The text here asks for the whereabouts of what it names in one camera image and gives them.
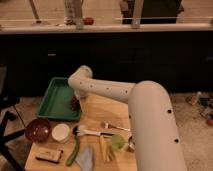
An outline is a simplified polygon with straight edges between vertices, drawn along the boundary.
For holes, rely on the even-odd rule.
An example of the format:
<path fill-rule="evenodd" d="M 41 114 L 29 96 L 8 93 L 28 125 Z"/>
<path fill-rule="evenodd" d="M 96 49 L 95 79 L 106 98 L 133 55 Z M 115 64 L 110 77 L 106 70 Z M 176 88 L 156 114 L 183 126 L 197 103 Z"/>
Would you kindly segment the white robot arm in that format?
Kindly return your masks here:
<path fill-rule="evenodd" d="M 93 79 L 85 65 L 68 84 L 78 99 L 94 93 L 128 105 L 137 171 L 187 171 L 171 100 L 162 85 Z"/>

